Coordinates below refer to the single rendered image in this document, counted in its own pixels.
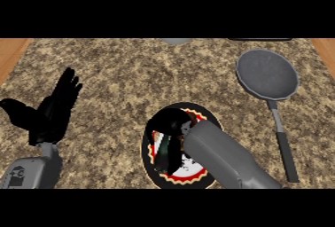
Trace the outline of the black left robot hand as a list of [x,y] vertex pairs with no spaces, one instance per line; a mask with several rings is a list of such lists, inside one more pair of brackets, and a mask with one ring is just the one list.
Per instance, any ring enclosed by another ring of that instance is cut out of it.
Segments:
[[52,95],[41,100],[37,109],[12,98],[0,101],[0,107],[7,113],[12,124],[30,132],[30,145],[56,144],[64,139],[81,88],[75,70],[68,67]]

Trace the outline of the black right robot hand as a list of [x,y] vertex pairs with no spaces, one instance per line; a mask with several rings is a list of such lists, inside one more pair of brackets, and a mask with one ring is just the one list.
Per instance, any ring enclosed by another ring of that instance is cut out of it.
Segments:
[[177,108],[161,109],[149,119],[145,126],[145,134],[149,143],[154,144],[152,132],[157,131],[164,135],[179,137],[182,135],[182,125],[190,121],[188,113]]

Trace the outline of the dark purple eggplant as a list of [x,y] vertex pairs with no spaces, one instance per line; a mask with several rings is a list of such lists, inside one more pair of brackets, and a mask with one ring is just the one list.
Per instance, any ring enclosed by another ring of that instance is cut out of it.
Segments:
[[182,136],[170,136],[159,132],[155,134],[155,171],[165,173],[168,176],[182,167],[183,155],[183,138]]

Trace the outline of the black plate with red rim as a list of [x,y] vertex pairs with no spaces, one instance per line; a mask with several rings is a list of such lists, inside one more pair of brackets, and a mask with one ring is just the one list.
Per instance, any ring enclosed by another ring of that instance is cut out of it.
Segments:
[[[179,108],[186,113],[195,113],[196,121],[210,121],[220,129],[223,128],[214,114],[198,104],[190,102],[179,102],[167,106]],[[214,185],[216,179],[202,165],[186,156],[182,156],[182,167],[170,176],[167,173],[155,171],[155,157],[161,146],[164,135],[152,131],[155,144],[151,145],[148,136],[143,135],[140,156],[143,161],[143,169],[154,185],[161,189],[207,189]]]

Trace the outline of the grey frying pan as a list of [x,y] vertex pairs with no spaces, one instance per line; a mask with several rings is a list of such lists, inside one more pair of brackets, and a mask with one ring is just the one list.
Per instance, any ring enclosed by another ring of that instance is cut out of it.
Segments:
[[236,78],[247,93],[267,102],[276,126],[283,170],[289,183],[298,183],[298,173],[288,137],[278,112],[278,102],[286,100],[298,89],[298,73],[288,59],[273,51],[245,51],[236,60]]

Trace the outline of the grey rounded object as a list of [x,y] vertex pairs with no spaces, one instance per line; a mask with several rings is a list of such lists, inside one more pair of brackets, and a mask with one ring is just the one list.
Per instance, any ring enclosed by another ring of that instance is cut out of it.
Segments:
[[185,44],[190,41],[190,38],[161,38],[161,41],[167,44]]

